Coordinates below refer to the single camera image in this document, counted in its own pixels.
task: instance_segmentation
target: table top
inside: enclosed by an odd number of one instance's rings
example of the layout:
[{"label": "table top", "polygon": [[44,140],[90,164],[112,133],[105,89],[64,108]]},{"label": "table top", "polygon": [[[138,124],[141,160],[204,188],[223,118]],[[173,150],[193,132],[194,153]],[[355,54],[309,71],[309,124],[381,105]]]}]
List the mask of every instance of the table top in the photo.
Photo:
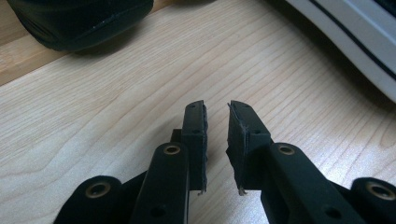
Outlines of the table top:
[{"label": "table top", "polygon": [[191,193],[189,223],[266,222],[225,154],[231,100],[331,181],[396,185],[396,105],[315,26],[275,1],[191,2],[0,86],[0,222],[51,223],[84,180],[139,175],[198,100],[208,185]]}]

